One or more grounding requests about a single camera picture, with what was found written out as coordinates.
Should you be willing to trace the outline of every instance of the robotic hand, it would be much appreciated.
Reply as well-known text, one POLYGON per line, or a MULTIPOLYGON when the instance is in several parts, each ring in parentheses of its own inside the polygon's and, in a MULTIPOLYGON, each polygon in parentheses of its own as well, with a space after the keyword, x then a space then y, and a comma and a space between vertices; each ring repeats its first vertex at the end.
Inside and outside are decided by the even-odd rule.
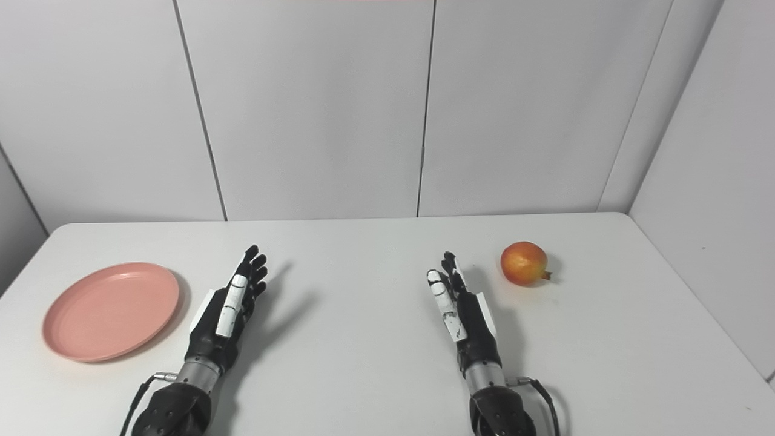
POLYGON ((253 315, 256 297, 267 288, 267 257, 253 245, 229 284, 211 291, 191 325, 190 341, 178 374, 157 372, 140 386, 121 431, 129 426, 133 411, 155 379, 172 382, 156 391, 137 417, 132 436, 202 436, 210 425, 210 393, 215 382, 237 359, 237 341, 253 315))
MULTIPOLYGON (((522 398, 506 386, 495 341, 495 328, 484 294, 468 292, 455 255, 446 252, 444 272, 428 271, 428 284, 436 298, 449 335, 457 346, 457 362, 466 380, 471 428, 476 436, 536 436, 536 427, 522 406, 522 398)), ((549 393, 538 380, 521 377, 549 404, 555 436, 560 436, 556 411, 549 393)))

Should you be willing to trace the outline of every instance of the white finger segment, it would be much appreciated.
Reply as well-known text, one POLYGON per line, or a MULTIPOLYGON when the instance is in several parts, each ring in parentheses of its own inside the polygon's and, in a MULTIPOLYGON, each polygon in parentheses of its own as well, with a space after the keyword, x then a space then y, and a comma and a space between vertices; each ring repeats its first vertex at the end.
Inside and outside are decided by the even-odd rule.
POLYGON ((436 305, 439 307, 439 312, 441 312, 441 316, 444 319, 444 325, 452 340, 458 342, 468 338, 468 332, 463 327, 463 323, 460 322, 457 306, 452 301, 452 297, 447 291, 444 282, 441 281, 441 275, 435 269, 428 271, 428 284, 431 287, 433 298, 436 299, 436 305))

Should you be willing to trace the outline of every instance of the wire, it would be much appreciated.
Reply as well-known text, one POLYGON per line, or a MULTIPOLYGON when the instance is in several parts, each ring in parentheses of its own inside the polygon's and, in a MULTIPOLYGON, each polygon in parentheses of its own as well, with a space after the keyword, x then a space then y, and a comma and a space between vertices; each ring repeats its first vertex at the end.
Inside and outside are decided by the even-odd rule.
POLYGON ((126 429, 129 428, 129 422, 132 420, 132 415, 135 413, 135 409, 137 409, 137 406, 140 404, 140 400, 143 399, 143 395, 145 395, 145 392, 148 391, 148 388, 150 387, 150 384, 156 379, 155 375, 152 375, 151 377, 146 380, 145 383, 140 385, 140 388, 137 389, 137 393, 135 394, 134 400, 132 400, 132 404, 129 405, 129 412, 126 414, 126 419, 124 420, 124 425, 121 427, 121 433, 119 436, 124 436, 126 434, 126 429))
POLYGON ((549 405, 549 412, 552 414, 552 424, 554 425, 554 436, 560 436, 560 422, 557 420, 557 410, 554 409, 554 401, 552 396, 549 395, 549 391, 544 389, 541 382, 536 379, 530 379, 530 386, 537 390, 541 394, 543 400, 549 405))

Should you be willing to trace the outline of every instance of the white table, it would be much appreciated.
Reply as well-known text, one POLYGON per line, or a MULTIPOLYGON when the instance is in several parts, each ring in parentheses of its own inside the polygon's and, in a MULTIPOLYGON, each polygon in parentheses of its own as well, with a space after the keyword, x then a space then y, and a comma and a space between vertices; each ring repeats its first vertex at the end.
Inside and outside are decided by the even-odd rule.
MULTIPOLYGON (((775 393, 616 213, 61 227, 0 298, 0 431, 117 434, 137 386, 179 369, 195 307, 254 242, 272 279, 210 434, 469 435, 467 391, 425 283, 445 250, 488 294, 507 375, 549 387, 566 436, 775 434, 775 393), (549 253, 554 282, 505 281, 498 259, 517 240, 549 253), (173 327, 115 362, 50 352, 40 328, 57 295, 127 261, 176 273, 188 296, 173 327)), ((540 399, 521 392, 547 435, 540 399)))

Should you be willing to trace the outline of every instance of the red fruit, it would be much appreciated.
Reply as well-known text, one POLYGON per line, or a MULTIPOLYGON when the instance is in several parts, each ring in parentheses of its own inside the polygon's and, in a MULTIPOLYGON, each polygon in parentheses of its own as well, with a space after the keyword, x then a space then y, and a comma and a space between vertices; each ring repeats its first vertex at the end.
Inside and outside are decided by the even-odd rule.
POLYGON ((509 282, 520 286, 531 285, 539 279, 549 280, 552 275, 546 270, 546 253, 526 240, 515 242, 503 250, 501 268, 509 282))

